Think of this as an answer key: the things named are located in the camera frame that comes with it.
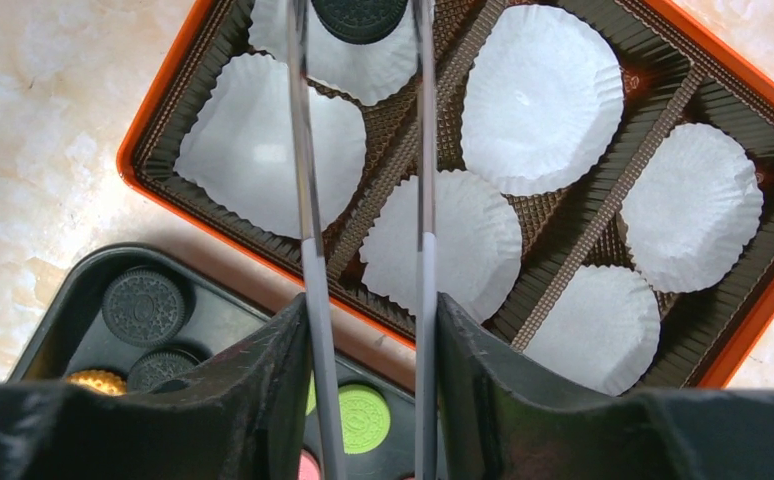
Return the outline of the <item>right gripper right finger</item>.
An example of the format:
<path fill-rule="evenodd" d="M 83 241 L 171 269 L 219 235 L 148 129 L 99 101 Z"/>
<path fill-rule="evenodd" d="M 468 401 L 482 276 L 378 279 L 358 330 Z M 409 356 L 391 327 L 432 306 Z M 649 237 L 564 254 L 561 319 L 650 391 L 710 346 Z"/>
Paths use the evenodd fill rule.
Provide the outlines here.
<path fill-rule="evenodd" d="M 515 352 L 446 294 L 437 377 L 452 479 L 774 479 L 774 390 L 604 395 Z"/>

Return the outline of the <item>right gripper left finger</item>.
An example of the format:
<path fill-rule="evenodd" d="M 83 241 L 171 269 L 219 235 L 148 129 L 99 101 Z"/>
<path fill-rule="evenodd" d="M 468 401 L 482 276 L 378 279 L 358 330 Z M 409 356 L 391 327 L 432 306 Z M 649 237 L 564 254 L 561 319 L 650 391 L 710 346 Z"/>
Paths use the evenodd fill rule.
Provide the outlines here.
<path fill-rule="evenodd" d="M 146 393 L 0 384 L 0 479 L 294 479 L 311 374 L 305 299 Z"/>

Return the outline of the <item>pink cookie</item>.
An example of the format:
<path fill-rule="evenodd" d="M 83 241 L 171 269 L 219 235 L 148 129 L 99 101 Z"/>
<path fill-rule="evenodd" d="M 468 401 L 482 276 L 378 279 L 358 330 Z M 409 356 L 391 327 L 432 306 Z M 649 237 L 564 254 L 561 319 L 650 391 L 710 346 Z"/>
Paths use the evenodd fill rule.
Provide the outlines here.
<path fill-rule="evenodd" d="M 306 449 L 300 451 L 298 480 L 320 480 L 321 470 L 315 457 Z"/>

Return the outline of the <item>orange cookie box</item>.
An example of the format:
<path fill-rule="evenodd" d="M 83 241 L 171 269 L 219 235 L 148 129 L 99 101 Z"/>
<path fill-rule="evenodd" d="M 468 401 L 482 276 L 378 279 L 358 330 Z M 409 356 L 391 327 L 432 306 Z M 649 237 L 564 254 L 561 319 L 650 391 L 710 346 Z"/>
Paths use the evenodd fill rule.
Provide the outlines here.
<path fill-rule="evenodd" d="M 198 1 L 127 184 L 302 277 L 282 1 Z M 774 83 L 669 1 L 436 1 L 437 286 L 611 395 L 725 386 L 774 315 Z M 408 1 L 316 1 L 307 93 L 333 303 L 411 344 Z"/>

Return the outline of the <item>metal tongs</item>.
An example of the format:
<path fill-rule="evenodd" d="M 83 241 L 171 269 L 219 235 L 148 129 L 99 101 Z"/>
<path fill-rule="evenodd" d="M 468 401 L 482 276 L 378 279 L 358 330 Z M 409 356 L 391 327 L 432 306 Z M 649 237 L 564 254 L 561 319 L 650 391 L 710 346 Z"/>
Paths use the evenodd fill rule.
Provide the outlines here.
<path fill-rule="evenodd" d="M 421 87 L 418 116 L 421 123 L 418 160 L 418 241 L 416 361 L 415 361 L 415 467 L 418 479 L 437 476 L 437 238 L 435 234 L 436 85 L 431 4 L 413 4 L 414 31 Z M 309 328 L 315 366 L 317 413 L 324 476 L 347 476 L 335 348 L 329 313 L 326 263 L 321 238 L 317 178 L 312 143 L 307 85 L 308 4 L 290 1 L 286 7 L 287 67 L 292 135 L 295 153 L 301 259 Z"/>

